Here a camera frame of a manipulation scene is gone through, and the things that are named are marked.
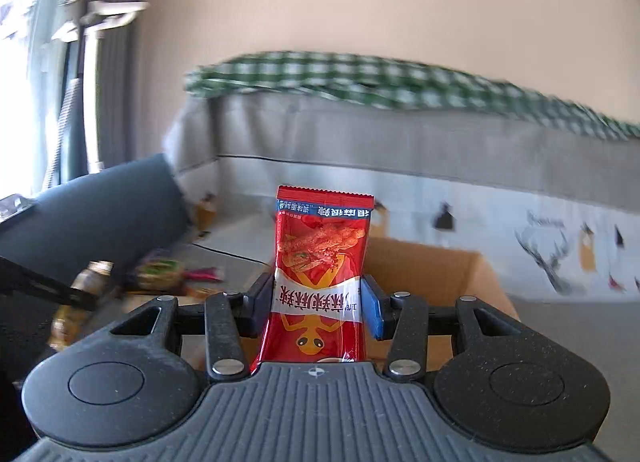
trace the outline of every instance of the red package top seal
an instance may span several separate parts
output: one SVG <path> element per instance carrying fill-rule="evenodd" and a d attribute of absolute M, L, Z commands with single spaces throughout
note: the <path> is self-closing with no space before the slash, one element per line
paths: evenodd
<path fill-rule="evenodd" d="M 360 276 L 373 205 L 370 195 L 279 187 L 271 313 L 252 369 L 366 357 Z"/>

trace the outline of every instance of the deer head illustration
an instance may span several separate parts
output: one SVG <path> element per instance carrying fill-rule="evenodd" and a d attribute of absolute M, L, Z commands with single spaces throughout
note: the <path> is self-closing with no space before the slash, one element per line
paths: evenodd
<path fill-rule="evenodd" d="M 562 244 L 558 246 L 558 244 L 554 242 L 554 252 L 549 256 L 548 260 L 545 260 L 542 257 L 536 244 L 530 242 L 530 236 L 528 233 L 522 232 L 520 235 L 516 233 L 516 240 L 522 249 L 533 257 L 538 267 L 541 267 L 545 271 L 545 274 L 553 288 L 556 290 L 556 293 L 559 295 L 568 295 L 572 292 L 572 287 L 569 282 L 560 278 L 556 271 L 560 267 L 560 260 L 569 254 L 571 247 L 564 236 L 564 233 L 561 231 L 560 234 L 562 235 Z"/>

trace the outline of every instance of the metal screw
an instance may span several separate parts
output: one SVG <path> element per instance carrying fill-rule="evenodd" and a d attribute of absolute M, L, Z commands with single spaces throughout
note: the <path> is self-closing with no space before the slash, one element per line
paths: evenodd
<path fill-rule="evenodd" d="M 212 368 L 221 376 L 235 376 L 244 370 L 244 363 L 238 359 L 221 359 L 213 363 Z"/>
<path fill-rule="evenodd" d="M 396 376 L 413 376 L 420 371 L 420 365 L 411 359 L 398 359 L 389 365 L 389 370 Z"/>

